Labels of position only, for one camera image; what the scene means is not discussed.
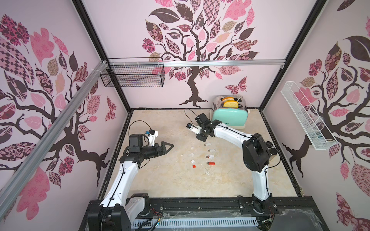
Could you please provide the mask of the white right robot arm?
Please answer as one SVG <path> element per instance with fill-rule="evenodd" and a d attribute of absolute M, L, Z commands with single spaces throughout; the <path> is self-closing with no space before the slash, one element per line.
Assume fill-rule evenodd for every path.
<path fill-rule="evenodd" d="M 195 118 L 197 125 L 187 124 L 187 128 L 196 134 L 196 138 L 205 142 L 208 137 L 224 139 L 242 150 L 245 166 L 251 171 L 253 181 L 252 207 L 258 214 L 273 207 L 268 184 L 268 168 L 271 151 L 276 151 L 272 144 L 264 141 L 261 134 L 247 134 L 227 126 L 219 120 L 210 121 L 202 113 Z"/>

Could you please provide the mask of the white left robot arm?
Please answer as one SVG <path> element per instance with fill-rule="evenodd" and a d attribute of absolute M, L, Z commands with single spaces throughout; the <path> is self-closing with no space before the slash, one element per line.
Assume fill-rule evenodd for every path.
<path fill-rule="evenodd" d="M 90 231 L 130 231 L 136 217 L 148 211 L 147 195 L 131 197 L 127 202 L 131 185 L 139 172 L 142 162 L 169 153 L 173 144 L 162 141 L 152 146 L 130 144 L 120 158 L 120 167 L 107 196 L 98 206 L 88 212 Z"/>

